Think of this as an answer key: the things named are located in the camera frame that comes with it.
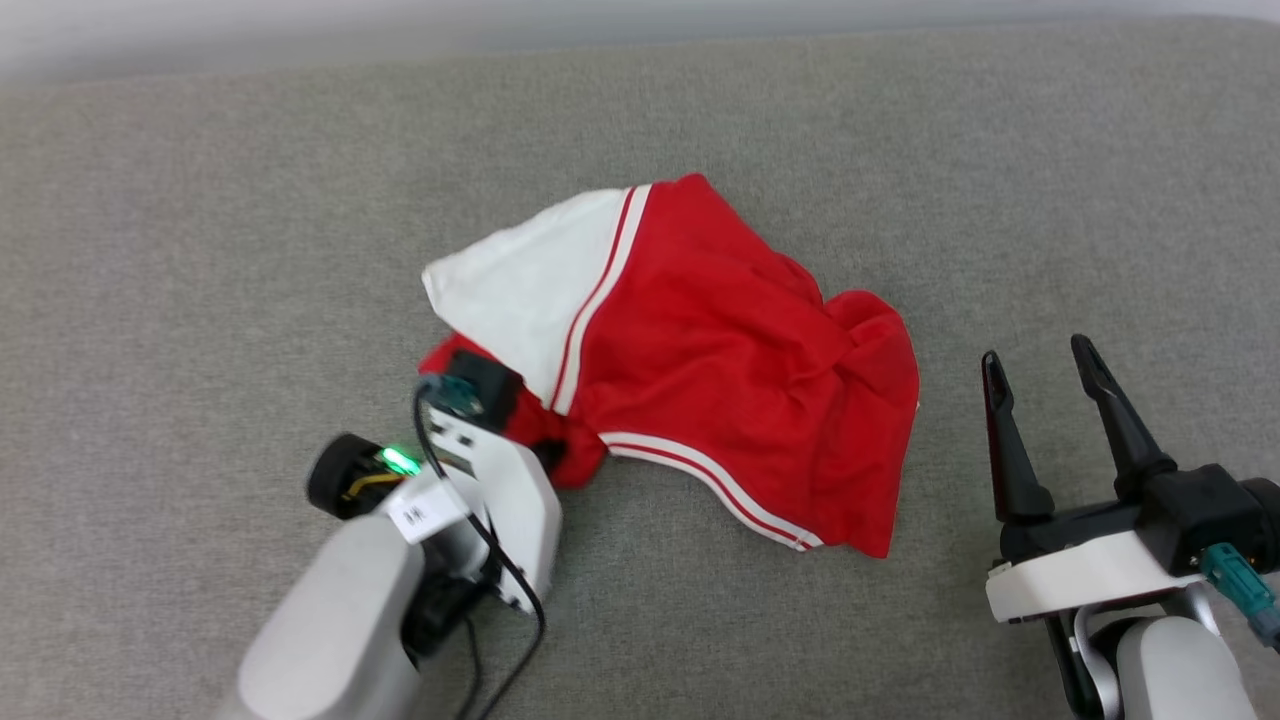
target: black wire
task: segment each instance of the black wire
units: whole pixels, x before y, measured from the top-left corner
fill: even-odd
[[[419,380],[417,389],[413,392],[413,429],[417,430],[417,442],[422,446],[422,455],[426,457],[428,465],[431,466],[431,470],[435,471],[438,478],[447,480],[448,475],[444,473],[444,466],[440,465],[440,459],[435,456],[435,450],[431,447],[431,439],[426,434],[426,424],[422,421],[422,393],[435,386],[434,382],[428,382],[426,378],[428,377],[424,377],[422,380]],[[516,564],[511,561],[511,557],[507,557],[507,553],[503,552],[502,546],[498,543],[498,538],[493,537],[493,533],[490,533],[480,523],[475,514],[467,515],[467,521],[471,523],[471,527],[480,534],[480,538],[489,546],[489,552],[494,553],[502,566],[511,573],[512,578],[516,579],[516,584],[520,585],[521,592],[524,592],[525,597],[529,598],[529,603],[534,606],[534,615],[538,618],[538,629],[534,632],[534,639],[529,643],[529,648],[525,650],[525,655],[521,656],[520,662],[516,664],[511,673],[507,674],[507,678],[502,682],[502,684],[498,685],[498,689],[494,691],[489,702],[485,703],[484,710],[480,711],[480,716],[476,717],[476,720],[485,720],[485,717],[489,717],[489,714],[493,712],[493,708],[498,706],[498,701],[502,700],[502,696],[511,689],[511,685],[529,665],[529,661],[532,660],[534,653],[538,652],[538,646],[541,644],[543,635],[547,633],[547,614],[543,611],[541,601],[538,600],[538,593],[535,593],[534,588],[530,587],[529,580],[525,579],[525,574],[520,570],[520,568],[517,568]],[[471,624],[470,618],[467,618],[467,629],[471,633],[472,657],[475,659],[476,676],[471,691],[475,693],[480,687],[481,667],[480,655],[479,652],[475,652],[475,628]],[[462,712],[458,714],[458,719],[462,719],[466,712],[471,710],[474,700],[474,697],[467,698]]]
[[[520,568],[516,568],[516,564],[512,562],[511,559],[507,557],[507,553],[502,551],[502,546],[498,544],[497,538],[494,538],[493,534],[480,524],[480,520],[476,519],[475,515],[468,515],[467,520],[471,521],[471,527],[475,528],[476,532],[480,533],[480,537],[489,544],[489,550],[498,555],[498,561],[502,562],[502,566],[506,568],[507,571],[511,573],[511,577],[516,579],[516,584],[520,585],[520,589],[529,598],[529,603],[534,606],[534,615],[538,618],[538,629],[534,632],[534,639],[529,643],[529,648],[525,650],[525,655],[520,659],[520,662],[516,664],[511,673],[507,674],[507,679],[498,685],[498,689],[489,698],[489,702],[485,703],[484,710],[480,711],[480,716],[476,717],[476,720],[484,720],[490,712],[493,712],[493,708],[498,706],[498,701],[500,701],[502,696],[511,689],[516,678],[520,676],[520,674],[525,670],[525,666],[529,665],[529,661],[532,660],[534,653],[538,652],[538,646],[541,644],[543,635],[547,633],[547,614],[543,612],[543,603],[539,602],[538,593],[534,592],[534,588],[529,587],[529,580],[525,579],[525,574],[520,571]]]
[[[476,703],[476,697],[480,694],[480,684],[484,683],[484,666],[480,665],[480,650],[476,647],[476,625],[471,618],[463,618],[462,621],[467,624],[467,641],[471,643],[471,689],[467,691],[466,702],[454,715],[457,720],[465,720],[471,714],[471,706]]]

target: gray robot arm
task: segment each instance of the gray robot arm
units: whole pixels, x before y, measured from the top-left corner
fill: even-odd
[[[1075,336],[1071,350],[1115,459],[1116,501],[1056,511],[1019,437],[1004,368],[988,352],[987,432],[996,516],[1004,523],[1001,559],[987,580],[992,615],[1001,623],[1043,621],[1076,717],[1254,720],[1199,569],[1226,553],[1266,601],[1270,591],[1257,573],[1280,569],[1280,488],[1261,478],[1236,483],[1217,465],[1179,470],[1093,343]],[[1222,582],[1216,574],[1208,580]],[[1134,609],[1164,614],[1096,620]],[[1254,630],[1280,647],[1272,625]]]
[[[384,448],[355,436],[321,455],[312,502],[349,519],[253,639],[215,720],[407,717],[422,660],[479,594],[525,612],[525,587],[545,597],[561,506],[538,457],[435,407],[429,427],[448,459],[443,478],[397,474]],[[475,525],[500,538],[521,578],[493,561]]]

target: cable connector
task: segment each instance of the cable connector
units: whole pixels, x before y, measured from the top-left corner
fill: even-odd
[[[1235,546],[1220,542],[1204,548],[1199,560],[1208,584],[1217,588],[1249,621],[1262,644],[1280,652],[1280,610],[1276,593]]]
[[[448,410],[458,418],[472,418],[484,413],[484,405],[470,382],[453,375],[429,373],[419,383],[426,388],[422,400],[429,405]]]

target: gray fabric surface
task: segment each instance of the gray fabric surface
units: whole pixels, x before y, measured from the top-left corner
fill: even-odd
[[[335,521],[340,429],[411,441],[419,270],[585,188],[704,172],[913,333],[891,559],[797,555],[696,480],[563,495],[547,643],[502,717],[1068,717],[1001,626],[978,357],[1042,480],[1105,500],[1087,332],[1185,464],[1280,475],[1280,32],[918,32],[163,78],[0,101],[6,719],[200,717]],[[1260,715],[1280,661],[1220,612]],[[492,679],[530,624],[480,623]],[[462,642],[431,669],[452,714]]]

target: sticker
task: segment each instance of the sticker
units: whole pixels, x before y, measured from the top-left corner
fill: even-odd
[[[470,514],[471,510],[448,483],[435,483],[387,509],[392,523],[411,543],[420,543]]]

